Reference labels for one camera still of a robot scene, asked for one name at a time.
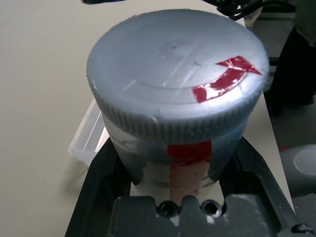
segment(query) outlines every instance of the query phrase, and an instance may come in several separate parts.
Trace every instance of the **gray object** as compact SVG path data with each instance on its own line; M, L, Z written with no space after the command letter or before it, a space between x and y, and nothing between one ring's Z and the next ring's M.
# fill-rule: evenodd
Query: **gray object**
M292 148L280 156L292 198L316 193L316 145Z
M254 34L225 17L186 9L119 23L99 39L87 63L118 155L138 191L157 203L208 193L268 72Z

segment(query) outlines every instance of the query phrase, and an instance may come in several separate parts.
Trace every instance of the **gray cylinder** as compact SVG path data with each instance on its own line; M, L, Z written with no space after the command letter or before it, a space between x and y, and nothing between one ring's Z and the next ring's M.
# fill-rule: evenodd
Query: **gray cylinder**
M243 26L163 10L125 20L91 51L87 77L141 195L177 204L209 192L266 84L269 62Z

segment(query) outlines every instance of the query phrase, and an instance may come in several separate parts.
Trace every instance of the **clear plastic container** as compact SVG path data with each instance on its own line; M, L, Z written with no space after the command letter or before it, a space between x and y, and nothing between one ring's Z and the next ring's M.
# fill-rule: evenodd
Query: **clear plastic container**
M108 138L102 113L93 99L68 148L68 152L89 167Z

